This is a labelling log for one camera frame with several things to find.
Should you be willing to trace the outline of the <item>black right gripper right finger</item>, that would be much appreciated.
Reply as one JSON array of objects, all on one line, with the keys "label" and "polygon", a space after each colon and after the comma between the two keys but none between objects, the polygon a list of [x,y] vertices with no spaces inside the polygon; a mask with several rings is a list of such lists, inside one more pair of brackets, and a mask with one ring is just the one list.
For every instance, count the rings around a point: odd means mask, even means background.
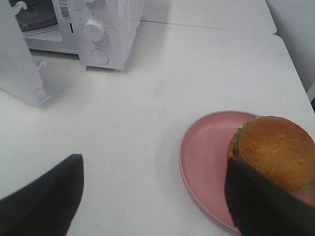
[{"label": "black right gripper right finger", "polygon": [[315,209],[238,157],[227,164],[225,200],[243,236],[313,236]]}]

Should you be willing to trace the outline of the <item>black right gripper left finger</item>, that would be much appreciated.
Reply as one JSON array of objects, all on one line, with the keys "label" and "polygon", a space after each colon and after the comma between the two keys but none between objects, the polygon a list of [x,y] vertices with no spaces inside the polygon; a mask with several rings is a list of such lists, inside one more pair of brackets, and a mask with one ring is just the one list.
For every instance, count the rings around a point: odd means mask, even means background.
[{"label": "black right gripper left finger", "polygon": [[2,236],[65,236],[80,205],[84,162],[72,154],[0,201]]}]

